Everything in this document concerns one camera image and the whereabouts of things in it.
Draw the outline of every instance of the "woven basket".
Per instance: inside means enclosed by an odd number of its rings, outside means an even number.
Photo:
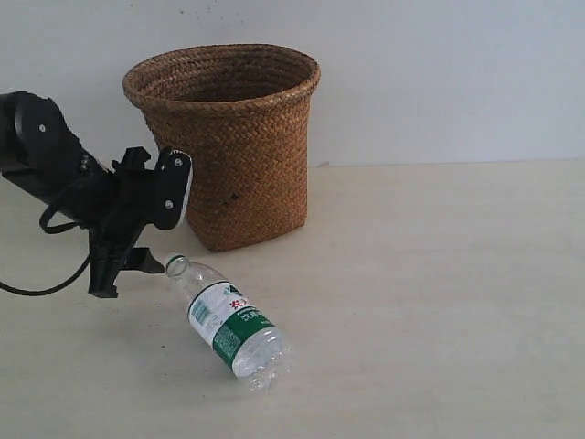
[[[186,219],[211,251],[276,238],[307,216],[307,123],[317,62],[273,45],[148,59],[122,82],[159,148],[193,158]]]

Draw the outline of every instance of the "robotic arm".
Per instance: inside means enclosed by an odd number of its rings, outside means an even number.
[[[163,273],[149,249],[134,248],[144,227],[171,230],[184,218],[191,185],[191,158],[166,148],[154,169],[142,147],[126,150],[112,169],[80,144],[51,99],[26,91],[0,94],[0,173],[47,205],[39,225],[61,233],[80,227],[89,233],[89,256],[66,282],[43,291],[26,291],[0,283],[21,295],[54,293],[81,276],[89,265],[89,293],[117,297],[120,271]],[[70,222],[49,225],[60,212]]]

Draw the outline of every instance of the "white table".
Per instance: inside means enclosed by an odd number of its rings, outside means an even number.
[[[250,397],[161,276],[119,299],[0,294],[0,438],[585,437],[585,162],[318,168],[301,230],[208,254],[300,350]],[[0,275],[67,277],[85,234],[0,182]]]

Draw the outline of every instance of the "water bottle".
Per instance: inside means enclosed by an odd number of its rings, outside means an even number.
[[[251,391],[291,370],[291,342],[221,273],[176,253],[165,272],[186,299],[191,326]]]

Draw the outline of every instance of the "white wall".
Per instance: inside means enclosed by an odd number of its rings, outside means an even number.
[[[315,56],[310,164],[585,157],[582,0],[2,0],[0,91],[57,101],[97,157],[154,151],[123,74],[173,48]]]

